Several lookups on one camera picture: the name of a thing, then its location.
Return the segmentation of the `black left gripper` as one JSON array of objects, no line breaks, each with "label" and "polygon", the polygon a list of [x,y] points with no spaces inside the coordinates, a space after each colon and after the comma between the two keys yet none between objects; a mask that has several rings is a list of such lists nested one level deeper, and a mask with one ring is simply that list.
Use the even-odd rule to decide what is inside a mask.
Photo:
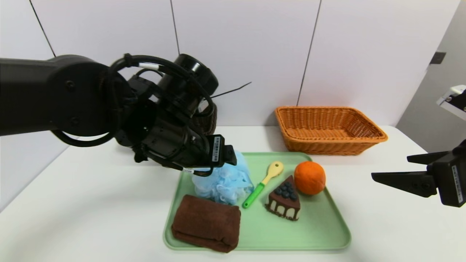
[{"label": "black left gripper", "polygon": [[212,168],[222,166],[223,162],[236,166],[237,157],[232,145],[224,145],[221,135],[205,136],[189,127],[181,128],[182,147],[180,166],[183,168]]}]

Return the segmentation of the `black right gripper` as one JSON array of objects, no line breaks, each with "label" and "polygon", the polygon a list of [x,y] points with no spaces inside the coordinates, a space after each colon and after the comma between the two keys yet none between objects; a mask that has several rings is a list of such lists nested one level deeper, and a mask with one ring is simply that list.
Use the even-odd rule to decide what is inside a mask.
[{"label": "black right gripper", "polygon": [[437,194],[441,203],[449,207],[461,207],[466,201],[466,141],[451,151],[438,151],[407,156],[407,161],[423,165],[433,164],[434,175],[427,171],[373,172],[374,181],[428,198]]}]

